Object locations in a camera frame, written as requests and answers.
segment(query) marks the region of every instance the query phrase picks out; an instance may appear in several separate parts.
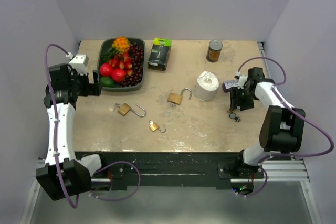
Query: beige tabletop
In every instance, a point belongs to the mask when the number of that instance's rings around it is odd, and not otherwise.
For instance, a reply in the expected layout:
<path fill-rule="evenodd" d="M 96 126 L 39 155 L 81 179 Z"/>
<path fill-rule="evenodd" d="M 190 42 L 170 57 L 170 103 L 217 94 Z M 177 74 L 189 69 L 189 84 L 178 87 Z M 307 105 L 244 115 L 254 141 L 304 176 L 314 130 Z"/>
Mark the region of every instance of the beige tabletop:
<path fill-rule="evenodd" d="M 90 82 L 97 68 L 103 40 L 83 40 L 79 54 L 89 56 Z M 153 41 L 146 40 L 146 59 Z M 102 91 L 99 97 L 79 97 L 73 127 L 75 151 L 139 151 L 139 152 L 238 152 L 258 142 L 266 109 L 259 101 L 255 108 L 238 112 L 241 122 L 228 117 L 230 95 L 222 87 L 215 99 L 200 101 L 188 99 L 186 91 L 182 102 L 171 107 L 167 102 L 170 92 L 180 93 L 183 88 L 194 90 L 197 77 L 211 71 L 220 83 L 232 80 L 238 67 L 247 59 L 259 56 L 255 41 L 223 41 L 219 61 L 206 60 L 209 41 L 173 40 L 166 71 L 148 70 L 140 90 L 114 93 Z M 248 68 L 262 67 L 261 60 L 247 63 Z M 132 112 L 122 116 L 115 103 L 127 103 L 142 113 L 138 103 L 147 110 L 140 118 Z M 165 133 L 152 132 L 149 120 L 164 125 Z"/>

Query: green lime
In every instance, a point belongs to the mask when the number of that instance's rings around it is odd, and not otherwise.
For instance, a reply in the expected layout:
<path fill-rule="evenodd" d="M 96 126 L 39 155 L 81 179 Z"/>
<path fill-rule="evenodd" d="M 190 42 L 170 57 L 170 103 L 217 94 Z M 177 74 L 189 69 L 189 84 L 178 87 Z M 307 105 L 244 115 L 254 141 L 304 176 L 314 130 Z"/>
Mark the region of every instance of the green lime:
<path fill-rule="evenodd" d="M 100 77 L 100 83 L 103 87 L 114 87 L 114 81 L 110 77 Z"/>

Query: black box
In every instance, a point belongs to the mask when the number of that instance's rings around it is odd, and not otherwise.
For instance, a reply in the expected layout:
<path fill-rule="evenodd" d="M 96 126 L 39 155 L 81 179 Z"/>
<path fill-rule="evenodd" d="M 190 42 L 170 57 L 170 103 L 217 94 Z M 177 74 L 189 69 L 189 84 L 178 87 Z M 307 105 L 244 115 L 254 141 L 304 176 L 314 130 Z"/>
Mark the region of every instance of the black box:
<path fill-rule="evenodd" d="M 169 39 L 156 38 L 148 59 L 148 68 L 166 70 L 171 45 L 172 41 Z"/>

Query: tray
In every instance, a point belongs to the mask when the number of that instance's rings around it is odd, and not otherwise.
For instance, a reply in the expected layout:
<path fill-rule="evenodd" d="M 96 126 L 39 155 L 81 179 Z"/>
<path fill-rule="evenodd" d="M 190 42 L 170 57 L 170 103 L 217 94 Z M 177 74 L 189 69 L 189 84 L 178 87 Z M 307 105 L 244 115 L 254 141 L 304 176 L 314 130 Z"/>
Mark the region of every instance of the tray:
<path fill-rule="evenodd" d="M 103 90 L 107 91 L 113 91 L 113 92 L 128 92 L 128 91 L 135 91 L 141 88 L 143 80 L 145 78 L 145 55 L 146 55 L 146 47 L 145 47 L 145 42 L 142 39 L 139 38 L 127 38 L 131 44 L 136 43 L 139 46 L 143 47 L 143 70 L 142 70 L 142 79 L 139 84 L 131 87 L 120 87 L 119 84 L 116 83 L 114 88 L 109 88 L 109 87 L 103 87 Z M 99 53 L 99 58 L 98 58 L 98 65 L 97 65 L 97 70 L 99 71 L 100 66 L 105 63 L 101 59 L 101 54 L 106 53 L 110 48 L 113 42 L 116 40 L 116 38 L 112 39 L 107 39 L 103 42 L 100 48 L 100 53 Z"/>

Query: white wall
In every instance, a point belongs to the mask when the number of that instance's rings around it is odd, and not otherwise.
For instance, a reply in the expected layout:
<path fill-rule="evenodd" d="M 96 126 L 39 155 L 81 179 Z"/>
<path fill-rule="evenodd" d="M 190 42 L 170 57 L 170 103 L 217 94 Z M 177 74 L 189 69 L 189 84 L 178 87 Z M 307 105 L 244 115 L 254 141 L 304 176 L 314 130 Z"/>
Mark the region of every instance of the white wall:
<path fill-rule="evenodd" d="M 45 157 L 43 53 L 50 42 L 75 50 L 56 0 L 0 0 L 0 223 L 18 223 L 38 157 Z M 53 49 L 51 63 L 64 55 Z"/>
<path fill-rule="evenodd" d="M 81 39 L 264 41 L 288 0 L 57 0 Z"/>
<path fill-rule="evenodd" d="M 336 139 L 336 0 L 290 0 L 266 41 L 266 55 L 284 66 L 288 82 L 279 90 L 293 105 Z M 272 77 L 281 80 L 271 65 Z M 302 153 L 326 150 L 328 140 L 305 125 Z M 305 158 L 311 186 L 324 223 L 335 223 L 333 189 L 336 152 Z"/>

